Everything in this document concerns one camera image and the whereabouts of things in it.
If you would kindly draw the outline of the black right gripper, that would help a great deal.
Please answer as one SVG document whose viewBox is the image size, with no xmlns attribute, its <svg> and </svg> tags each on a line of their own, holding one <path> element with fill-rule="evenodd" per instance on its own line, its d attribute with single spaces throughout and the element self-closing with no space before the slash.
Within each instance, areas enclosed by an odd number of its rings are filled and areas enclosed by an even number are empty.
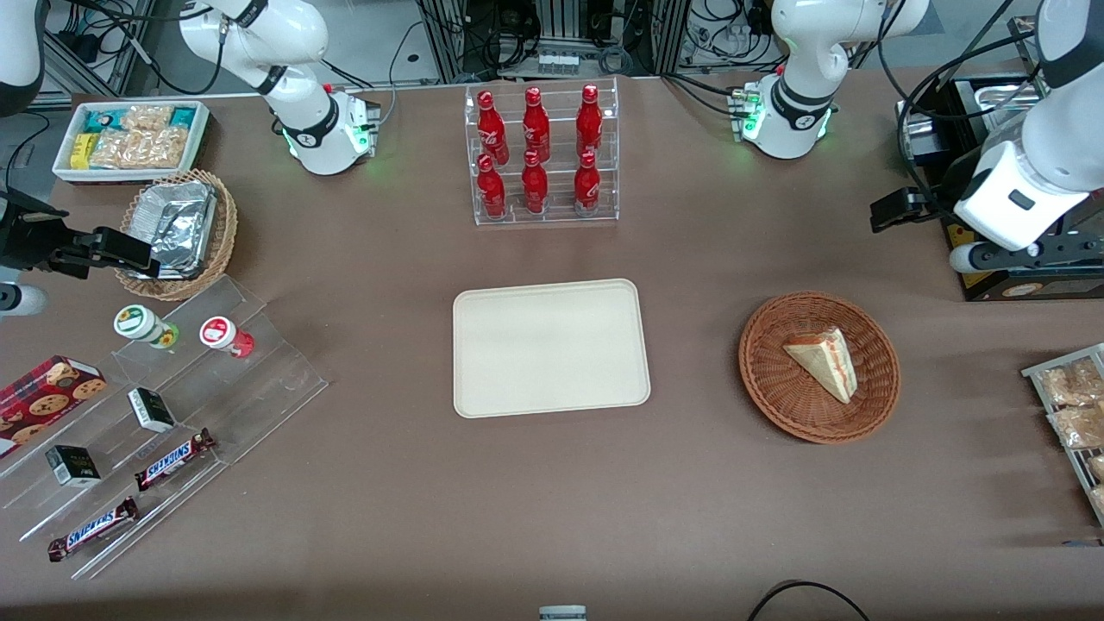
<svg viewBox="0 0 1104 621">
<path fill-rule="evenodd" d="M 104 266 L 123 272 L 128 278 L 160 278 L 161 264 L 153 257 L 153 248 L 141 240 L 118 229 L 97 227 L 91 232 L 88 248 L 87 233 L 66 225 L 66 211 L 15 190 L 6 190 L 3 201 L 3 267 L 88 278 L 91 269 Z"/>
</svg>

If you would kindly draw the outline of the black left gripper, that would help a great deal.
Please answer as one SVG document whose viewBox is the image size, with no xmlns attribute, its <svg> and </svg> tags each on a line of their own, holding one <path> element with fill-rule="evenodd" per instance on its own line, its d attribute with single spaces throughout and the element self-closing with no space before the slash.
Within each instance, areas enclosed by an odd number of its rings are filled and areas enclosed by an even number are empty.
<svg viewBox="0 0 1104 621">
<path fill-rule="evenodd" d="M 955 223 L 962 221 L 953 211 L 953 204 L 941 199 L 934 191 L 919 187 L 902 187 L 895 193 L 896 202 L 875 202 L 870 206 L 869 223 L 871 232 L 879 235 L 888 228 L 904 223 Z"/>
</svg>

